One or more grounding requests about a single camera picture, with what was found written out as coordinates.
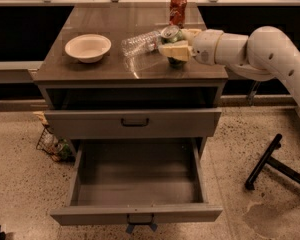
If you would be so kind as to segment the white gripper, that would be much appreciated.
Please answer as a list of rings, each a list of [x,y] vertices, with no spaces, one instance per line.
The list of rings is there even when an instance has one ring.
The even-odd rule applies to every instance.
[[[183,39],[175,43],[165,43],[158,47],[165,57],[187,62],[191,58],[191,44],[194,59],[205,65],[215,65],[215,54],[222,30],[185,29],[181,30]]]

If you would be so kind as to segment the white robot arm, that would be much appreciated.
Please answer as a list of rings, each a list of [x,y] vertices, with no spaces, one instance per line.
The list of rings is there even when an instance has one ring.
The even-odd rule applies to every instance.
[[[221,30],[183,29],[182,39],[159,46],[167,58],[204,65],[224,65],[239,76],[255,81],[278,79],[297,103],[300,118],[300,51],[281,30],[263,26],[251,35]]]

